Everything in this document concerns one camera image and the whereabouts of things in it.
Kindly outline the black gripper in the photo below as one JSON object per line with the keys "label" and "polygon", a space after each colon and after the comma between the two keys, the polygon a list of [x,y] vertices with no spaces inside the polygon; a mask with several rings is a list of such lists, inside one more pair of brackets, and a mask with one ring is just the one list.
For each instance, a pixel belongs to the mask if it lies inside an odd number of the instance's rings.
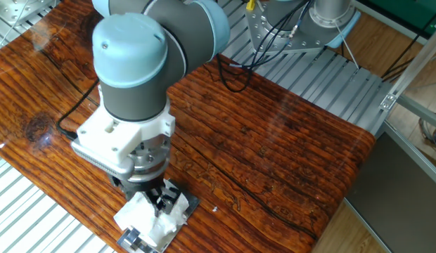
{"label": "black gripper", "polygon": [[137,192],[147,194],[150,203],[154,207],[154,215],[158,216],[160,209],[164,213],[170,214],[180,196],[180,190],[178,188],[164,188],[164,175],[165,174],[162,173],[154,179],[137,183],[123,181],[114,176],[110,176],[110,182],[114,187],[119,188],[124,193],[127,200],[132,199]]}

